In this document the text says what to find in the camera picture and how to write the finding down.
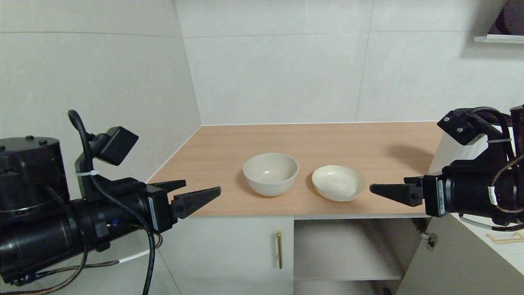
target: bowl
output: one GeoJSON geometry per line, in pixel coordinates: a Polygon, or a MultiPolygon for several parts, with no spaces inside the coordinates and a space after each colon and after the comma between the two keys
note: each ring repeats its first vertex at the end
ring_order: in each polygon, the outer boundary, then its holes
{"type": "Polygon", "coordinates": [[[297,179],[299,166],[295,159],[280,153],[260,154],[244,164],[244,176],[258,194],[274,197],[285,193],[297,179]]]}
{"type": "Polygon", "coordinates": [[[356,199],[364,191],[366,182],[355,170],[337,165],[320,167],[311,175],[313,185],[323,197],[336,202],[356,199]]]}

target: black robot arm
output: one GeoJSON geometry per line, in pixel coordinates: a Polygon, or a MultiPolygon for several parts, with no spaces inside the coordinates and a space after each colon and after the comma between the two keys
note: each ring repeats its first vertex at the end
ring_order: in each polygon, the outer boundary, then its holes
{"type": "Polygon", "coordinates": [[[498,231],[524,228],[524,106],[511,109],[511,117],[481,107],[449,112],[438,126],[462,145],[484,135],[488,148],[474,160],[456,160],[440,173],[406,177],[404,184],[372,184],[372,193],[406,204],[422,205],[426,214],[447,213],[489,217],[498,231]],[[493,127],[498,124],[502,132],[493,127]],[[513,127],[516,155],[508,125],[513,127]]]}
{"type": "MultiPolygon", "coordinates": [[[[43,268],[81,253],[86,257],[89,251],[104,251],[112,240],[139,228],[150,228],[151,241],[152,234],[160,235],[221,193],[215,187],[181,194],[170,204],[168,193],[184,187],[185,180],[145,184],[97,175],[93,158],[119,165],[138,136],[123,127],[88,134],[78,114],[69,115],[84,147],[75,164],[81,199],[70,201],[58,140],[0,139],[0,275],[6,283],[30,283],[53,273],[38,272],[43,268]]],[[[148,289],[146,282],[144,293],[148,289]]]]}

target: wall tile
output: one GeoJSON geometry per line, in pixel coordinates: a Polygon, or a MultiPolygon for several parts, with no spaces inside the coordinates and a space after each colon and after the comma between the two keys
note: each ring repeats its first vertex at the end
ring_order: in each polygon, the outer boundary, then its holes
{"type": "Polygon", "coordinates": [[[524,51],[468,33],[372,33],[357,121],[438,120],[455,108],[509,108],[524,51]]]}
{"type": "Polygon", "coordinates": [[[520,104],[524,104],[524,82],[520,85],[519,91],[517,91],[517,94],[515,95],[515,100],[513,101],[512,107],[518,106],[520,104]]]}
{"type": "Polygon", "coordinates": [[[372,0],[308,0],[306,33],[368,32],[372,0]]]}
{"type": "Polygon", "coordinates": [[[372,31],[480,31],[486,33],[504,1],[376,0],[372,31]]]}
{"type": "Polygon", "coordinates": [[[184,37],[304,33],[305,0],[176,0],[184,37]]]}
{"type": "Polygon", "coordinates": [[[367,34],[185,40],[203,124],[354,121],[367,34]]]}
{"type": "Polygon", "coordinates": [[[121,125],[140,136],[120,166],[95,163],[110,179],[147,180],[200,126],[180,38],[9,33],[0,46],[2,137],[59,138],[72,197],[81,144],[67,110],[92,133],[121,125]]]}
{"type": "Polygon", "coordinates": [[[92,32],[180,37],[174,0],[2,0],[2,32],[92,32]]]}

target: counter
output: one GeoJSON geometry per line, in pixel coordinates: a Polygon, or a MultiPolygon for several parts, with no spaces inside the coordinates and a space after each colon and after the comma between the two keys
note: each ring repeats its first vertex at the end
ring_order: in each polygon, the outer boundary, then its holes
{"type": "Polygon", "coordinates": [[[402,183],[427,172],[442,134],[435,122],[202,126],[150,182],[187,180],[177,194],[221,186],[222,195],[195,216],[420,217],[424,206],[405,206],[369,188],[354,201],[330,201],[316,192],[311,174],[344,165],[360,172],[367,186],[402,183]],[[294,186],[277,197],[256,194],[242,172],[249,158],[268,152],[291,155],[300,165],[294,186]]]}

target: gold handle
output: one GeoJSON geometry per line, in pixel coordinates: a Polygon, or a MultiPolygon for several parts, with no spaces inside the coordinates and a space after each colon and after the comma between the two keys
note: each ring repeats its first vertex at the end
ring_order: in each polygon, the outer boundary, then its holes
{"type": "Polygon", "coordinates": [[[524,234],[522,233],[515,233],[518,238],[511,238],[511,239],[497,239],[492,234],[486,234],[488,238],[492,240],[492,242],[497,244],[506,244],[506,243],[524,243],[524,234]]]}
{"type": "Polygon", "coordinates": [[[278,268],[282,269],[284,267],[284,261],[282,258],[282,232],[277,232],[277,244],[278,244],[278,268]]]}

